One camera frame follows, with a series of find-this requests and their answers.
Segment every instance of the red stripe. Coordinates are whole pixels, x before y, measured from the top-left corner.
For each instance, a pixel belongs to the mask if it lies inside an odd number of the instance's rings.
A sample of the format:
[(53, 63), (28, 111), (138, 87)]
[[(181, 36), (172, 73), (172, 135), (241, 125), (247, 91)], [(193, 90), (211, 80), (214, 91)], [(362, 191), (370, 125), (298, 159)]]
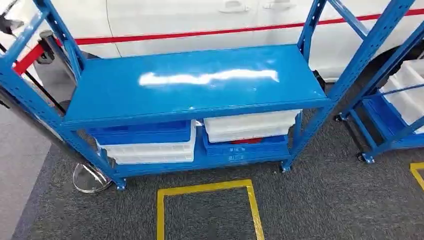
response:
[[(422, 15), (422, 14), (424, 14), (424, 8), (411, 9), (406, 13), (405, 16), (414, 16), (414, 15)], [(380, 16), (381, 14), (364, 15), (364, 16), (358, 16), (357, 19), (359, 21), (376, 20)], [(346, 21), (343, 18), (336, 18), (336, 19), (319, 21), (318, 25), (339, 24), (339, 23), (345, 23), (345, 22)], [(279, 24), (279, 25), (244, 27), (244, 28), (237, 28), (237, 29), (223, 29), (223, 30), (212, 30), (212, 31), (192, 31), (192, 32), (138, 35), (138, 36), (87, 37), (87, 38), (76, 39), (76, 42), (78, 45), (87, 45), (87, 44), (121, 43), (121, 42), (132, 42), (132, 41), (153, 40), (153, 39), (173, 39), (173, 38), (205, 36), (205, 35), (215, 35), (215, 34), (232, 34), (232, 33), (263, 31), (263, 30), (273, 30), (273, 29), (288, 29), (288, 28), (303, 27), (304, 24), (305, 24), (304, 22), (298, 22), (298, 23), (288, 23), (288, 24)]]
[(19, 75), (25, 73), (27, 68), (29, 68), (31, 64), (33, 64), (33, 62), (43, 53), (43, 48), (40, 44), (37, 44), (33, 49), (31, 49), (31, 51), (29, 51), (29, 53), (24, 58), (22, 58), (21, 61), (16, 63), (13, 69)]
[[(424, 8), (410, 9), (405, 16), (424, 15)], [(372, 14), (356, 17), (359, 21), (376, 20), (381, 14)], [(328, 24), (339, 24), (345, 23), (343, 18), (322, 20), (318, 22), (318, 25)], [(274, 29), (288, 29), (303, 27), (304, 22), (268, 25), (268, 26), (257, 26), (257, 27), (245, 27), (237, 29), (223, 29), (223, 30), (212, 30), (212, 31), (192, 31), (192, 32), (180, 32), (180, 33), (166, 33), (166, 34), (151, 34), (151, 35), (138, 35), (138, 36), (112, 36), (112, 37), (85, 37), (75, 39), (78, 45), (89, 45), (89, 44), (110, 44), (110, 43), (121, 43), (121, 42), (132, 42), (132, 41), (143, 41), (143, 40), (154, 40), (154, 39), (173, 39), (182, 37), (193, 37), (193, 36), (205, 36), (215, 34), (232, 34), (232, 33), (243, 33), (252, 31), (263, 31), (263, 30), (274, 30)], [(40, 45), (36, 45), (20, 62), (16, 64), (14, 70), (18, 74), (22, 74), (25, 70), (43, 53), (43, 49)]]

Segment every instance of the gray carpet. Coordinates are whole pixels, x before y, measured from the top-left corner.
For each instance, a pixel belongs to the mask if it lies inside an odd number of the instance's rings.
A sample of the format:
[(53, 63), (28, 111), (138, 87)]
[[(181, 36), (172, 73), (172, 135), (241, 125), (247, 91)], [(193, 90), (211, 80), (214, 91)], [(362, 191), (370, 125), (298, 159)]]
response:
[[(409, 171), (424, 151), (387, 152), (372, 165), (358, 152), (344, 125), (328, 119), (287, 173), (277, 162), (186, 171), (87, 195), (72, 185), (75, 164), (52, 146), (13, 239), (153, 240), (158, 189), (239, 179), (253, 182), (267, 240), (424, 239), (424, 192)], [(255, 239), (247, 203), (241, 189), (166, 197), (165, 236)]]

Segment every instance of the yellow tape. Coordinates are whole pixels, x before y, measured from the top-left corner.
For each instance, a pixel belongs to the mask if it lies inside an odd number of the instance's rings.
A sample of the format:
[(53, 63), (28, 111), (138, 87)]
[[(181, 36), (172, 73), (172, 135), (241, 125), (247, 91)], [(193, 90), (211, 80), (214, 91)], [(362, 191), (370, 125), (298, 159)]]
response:
[(259, 217), (258, 203), (256, 202), (255, 192), (253, 191), (252, 181), (249, 179), (247, 188), (247, 195), (249, 196), (250, 209), (252, 211), (252, 218), (254, 224), (254, 231), (256, 232), (257, 240), (264, 240), (264, 232), (262, 230), (261, 217)]
[(424, 169), (424, 162), (411, 163), (409, 169), (412, 175), (417, 180), (418, 184), (421, 186), (422, 190), (424, 190), (424, 180), (423, 180), (423, 177), (418, 172), (418, 170)]
[(256, 239), (264, 240), (264, 232), (262, 230), (258, 204), (256, 202), (255, 192), (253, 190), (253, 184), (250, 179), (159, 189), (157, 191), (157, 223), (156, 223), (157, 240), (165, 240), (165, 204), (164, 204), (165, 196), (175, 196), (175, 195), (181, 195), (181, 194), (192, 194), (192, 193), (201, 193), (201, 192), (212, 192), (212, 191), (218, 191), (218, 190), (244, 188), (244, 187), (247, 188), (247, 195), (249, 198), (254, 230), (256, 232)]

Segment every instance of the shelf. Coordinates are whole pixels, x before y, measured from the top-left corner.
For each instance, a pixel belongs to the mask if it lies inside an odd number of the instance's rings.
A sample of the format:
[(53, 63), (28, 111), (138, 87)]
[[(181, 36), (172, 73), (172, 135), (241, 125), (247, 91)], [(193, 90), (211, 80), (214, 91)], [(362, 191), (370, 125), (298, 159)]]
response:
[(328, 104), (296, 45), (90, 59), (62, 126), (108, 127)]
[[(364, 99), (362, 105), (385, 140), (407, 126), (396, 108), (382, 96)], [(393, 144), (393, 148), (397, 149), (416, 147), (424, 147), (424, 133), (413, 133)]]
[(208, 156), (203, 145), (201, 127), (197, 127), (196, 143), (194, 146), (193, 162), (178, 163), (153, 163), (153, 164), (118, 164), (116, 175), (118, 177), (131, 177), (149, 174), (161, 174), (177, 171), (188, 171), (198, 169), (222, 168), (228, 166), (239, 166), (263, 162), (275, 162), (287, 159), (289, 150), (285, 149), (286, 155), (276, 155), (275, 152), (262, 153), (238, 153), (234, 155)]

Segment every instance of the car body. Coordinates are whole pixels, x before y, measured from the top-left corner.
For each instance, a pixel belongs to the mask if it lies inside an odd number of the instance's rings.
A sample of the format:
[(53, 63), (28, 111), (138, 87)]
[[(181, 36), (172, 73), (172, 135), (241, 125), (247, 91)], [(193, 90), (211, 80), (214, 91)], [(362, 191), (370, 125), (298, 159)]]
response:
[[(226, 49), (297, 42), (312, 0), (52, 0), (76, 39), (104, 37), (163, 36), (116, 43), (80, 45), (100, 58)], [(390, 0), (343, 0), (363, 24), (372, 28)], [(377, 54), (399, 46), (424, 20), (424, 0), (416, 0), (413, 14), (405, 16)], [(7, 15), (28, 23), (36, 8), (32, 0), (19, 0)], [(335, 81), (362, 40), (340, 15), (326, 4), (313, 38), (310, 68), (328, 82)], [(38, 29), (49, 29), (44, 23)], [(206, 34), (208, 31), (240, 30)], [(172, 33), (196, 36), (167, 38)], [(10, 46), (13, 36), (0, 33), (0, 43)], [(37, 44), (32, 39), (19, 58)]]

